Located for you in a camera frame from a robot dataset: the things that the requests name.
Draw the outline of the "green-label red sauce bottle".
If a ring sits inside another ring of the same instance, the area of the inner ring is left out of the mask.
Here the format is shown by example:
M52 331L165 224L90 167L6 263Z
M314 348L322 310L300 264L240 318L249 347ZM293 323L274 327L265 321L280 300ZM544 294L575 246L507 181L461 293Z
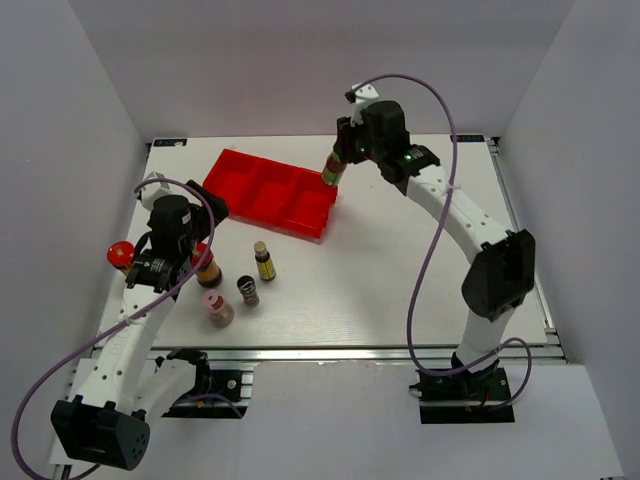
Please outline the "green-label red sauce bottle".
M321 172L321 180L329 187L336 187L347 167L336 152L332 152L326 159L326 163Z

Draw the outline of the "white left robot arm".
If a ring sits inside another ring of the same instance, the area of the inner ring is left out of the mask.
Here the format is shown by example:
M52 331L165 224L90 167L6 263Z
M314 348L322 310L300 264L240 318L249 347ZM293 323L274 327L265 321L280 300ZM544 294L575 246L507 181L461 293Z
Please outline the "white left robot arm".
M199 399L210 390L207 356L195 349L171 352L151 377L141 378L181 287L202 264L194 258L196 245L210 243L215 227L229 214L222 198L195 181L183 185L195 202L167 191L169 183L147 179L137 187L150 217L134 248L116 327L74 398L58 401L51 413L71 459L131 471L143 459L153 423L179 399Z

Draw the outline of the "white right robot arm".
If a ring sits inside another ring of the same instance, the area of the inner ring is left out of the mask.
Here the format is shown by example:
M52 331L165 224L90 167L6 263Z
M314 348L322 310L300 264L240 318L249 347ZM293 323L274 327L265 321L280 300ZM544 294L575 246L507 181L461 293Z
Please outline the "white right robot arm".
M488 385L508 321L534 286L535 239L500 224L455 187L440 159L414 144L395 101L358 100L337 121L337 138L322 171L336 186L350 164L373 162L381 176L422 207L465 255L469 270L461 293L468 307L462 340L452 356L453 390L472 399Z

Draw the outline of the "yellow-label dark sauce bottle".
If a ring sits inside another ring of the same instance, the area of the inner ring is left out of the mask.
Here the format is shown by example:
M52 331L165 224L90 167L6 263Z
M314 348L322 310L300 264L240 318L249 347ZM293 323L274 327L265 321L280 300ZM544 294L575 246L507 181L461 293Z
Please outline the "yellow-label dark sauce bottle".
M274 280L276 270L265 242L257 241L254 243L254 258L260 279L265 282Z

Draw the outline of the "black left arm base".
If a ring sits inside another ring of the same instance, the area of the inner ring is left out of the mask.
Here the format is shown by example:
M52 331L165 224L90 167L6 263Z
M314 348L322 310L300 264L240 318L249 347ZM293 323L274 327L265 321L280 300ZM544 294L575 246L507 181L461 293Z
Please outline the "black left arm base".
M163 418L240 419L252 394L253 371L236 366L211 366L207 397L172 406Z

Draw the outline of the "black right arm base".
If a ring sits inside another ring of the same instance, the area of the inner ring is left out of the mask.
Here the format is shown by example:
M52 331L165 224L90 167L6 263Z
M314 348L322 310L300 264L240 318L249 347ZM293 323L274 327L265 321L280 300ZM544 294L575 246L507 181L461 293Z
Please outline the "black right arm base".
M434 377L417 373L408 387L418 399L423 425L506 424L515 422L506 372L499 367L478 382L466 382L464 375Z

